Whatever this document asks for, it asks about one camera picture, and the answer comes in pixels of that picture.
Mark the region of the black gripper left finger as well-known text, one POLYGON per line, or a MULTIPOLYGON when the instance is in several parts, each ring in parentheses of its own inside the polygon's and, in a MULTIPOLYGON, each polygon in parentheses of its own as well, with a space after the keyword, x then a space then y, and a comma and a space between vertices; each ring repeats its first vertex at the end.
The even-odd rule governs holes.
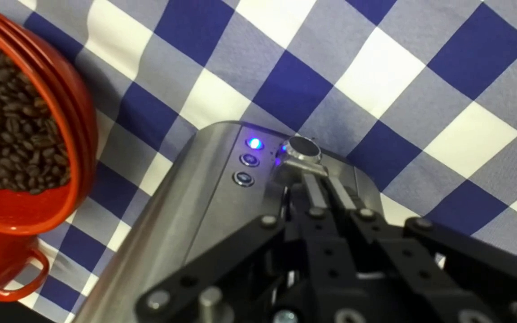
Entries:
POLYGON ((331 211, 313 211, 293 185, 282 218, 254 220, 144 293, 139 323, 334 323, 356 270, 331 211))

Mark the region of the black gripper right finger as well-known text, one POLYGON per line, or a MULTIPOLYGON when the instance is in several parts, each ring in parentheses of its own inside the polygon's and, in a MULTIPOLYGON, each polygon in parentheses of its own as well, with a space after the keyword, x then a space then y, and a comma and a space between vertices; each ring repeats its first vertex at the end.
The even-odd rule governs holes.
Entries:
POLYGON ((517 323, 517 257, 424 218, 392 227, 338 178, 329 191, 363 277, 403 289, 422 323, 517 323))

